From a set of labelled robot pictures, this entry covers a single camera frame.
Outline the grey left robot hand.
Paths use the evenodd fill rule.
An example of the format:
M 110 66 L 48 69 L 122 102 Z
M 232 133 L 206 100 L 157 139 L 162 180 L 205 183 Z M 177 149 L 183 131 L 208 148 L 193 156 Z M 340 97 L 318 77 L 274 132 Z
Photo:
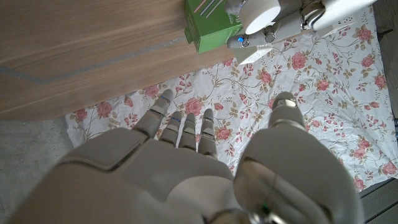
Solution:
M 288 39 L 311 29 L 325 13 L 321 1 L 246 0 L 227 1 L 224 9 L 238 16 L 242 30 L 229 37 L 227 47 L 242 49 Z

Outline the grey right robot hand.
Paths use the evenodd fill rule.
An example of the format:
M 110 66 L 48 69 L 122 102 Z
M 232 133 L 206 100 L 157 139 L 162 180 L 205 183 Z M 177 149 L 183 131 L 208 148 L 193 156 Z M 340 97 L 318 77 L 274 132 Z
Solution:
M 200 133 L 165 90 L 133 129 L 118 128 L 62 157 L 10 223 L 363 223 L 340 161 L 307 133 L 289 92 L 256 132 L 235 172 L 218 159 L 212 110 Z

